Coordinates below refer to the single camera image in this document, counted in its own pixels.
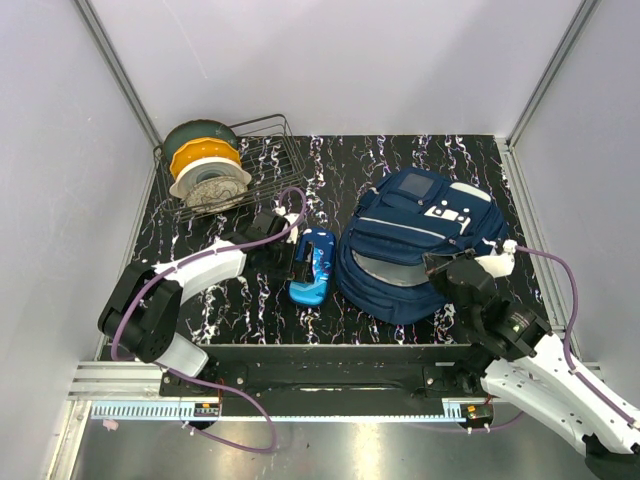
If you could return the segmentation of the blue pencil case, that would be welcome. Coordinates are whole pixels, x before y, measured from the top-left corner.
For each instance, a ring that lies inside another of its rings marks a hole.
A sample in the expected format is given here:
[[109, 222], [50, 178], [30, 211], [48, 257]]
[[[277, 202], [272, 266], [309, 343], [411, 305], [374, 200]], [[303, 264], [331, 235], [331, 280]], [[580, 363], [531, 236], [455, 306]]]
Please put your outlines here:
[[336, 250], [335, 235], [324, 228], [307, 228], [299, 240], [321, 239], [325, 241], [325, 271], [314, 273], [294, 273], [294, 278], [289, 282], [288, 293], [290, 299], [297, 305], [306, 307], [318, 307], [328, 295], [330, 278], [334, 269], [334, 257]]

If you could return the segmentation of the navy blue student backpack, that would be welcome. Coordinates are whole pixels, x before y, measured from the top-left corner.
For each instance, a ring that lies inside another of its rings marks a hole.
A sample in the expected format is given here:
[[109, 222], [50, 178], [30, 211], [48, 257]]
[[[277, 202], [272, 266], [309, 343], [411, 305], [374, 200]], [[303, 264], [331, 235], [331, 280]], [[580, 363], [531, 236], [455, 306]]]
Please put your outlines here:
[[360, 197], [336, 250], [336, 285], [376, 319], [414, 324], [447, 302], [429, 283], [424, 255], [449, 260], [467, 249], [488, 255], [507, 234], [504, 215], [488, 193], [408, 167]]

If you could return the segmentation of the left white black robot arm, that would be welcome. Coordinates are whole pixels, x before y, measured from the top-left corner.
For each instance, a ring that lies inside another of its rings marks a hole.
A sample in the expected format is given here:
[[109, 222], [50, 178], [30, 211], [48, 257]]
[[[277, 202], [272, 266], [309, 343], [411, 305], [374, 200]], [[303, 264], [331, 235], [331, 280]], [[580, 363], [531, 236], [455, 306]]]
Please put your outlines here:
[[177, 332], [181, 307], [200, 292], [258, 267], [292, 276], [298, 226], [304, 214], [282, 207], [259, 213], [253, 223], [229, 232], [210, 246], [168, 263], [132, 262], [123, 270], [98, 322], [112, 341], [112, 359], [130, 356], [181, 374], [196, 396], [215, 386], [209, 355]]

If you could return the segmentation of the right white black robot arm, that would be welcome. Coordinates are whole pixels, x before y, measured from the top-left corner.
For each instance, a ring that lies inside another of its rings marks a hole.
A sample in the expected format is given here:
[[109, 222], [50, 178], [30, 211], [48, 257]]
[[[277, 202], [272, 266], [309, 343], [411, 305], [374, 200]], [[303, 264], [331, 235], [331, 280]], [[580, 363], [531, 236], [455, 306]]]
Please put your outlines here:
[[430, 284], [454, 305], [471, 342], [463, 358], [426, 378], [447, 395], [509, 402], [563, 438], [599, 479], [638, 478], [638, 408], [579, 361], [569, 333], [498, 291], [496, 278], [513, 272], [522, 249], [507, 240], [494, 255], [424, 254]]

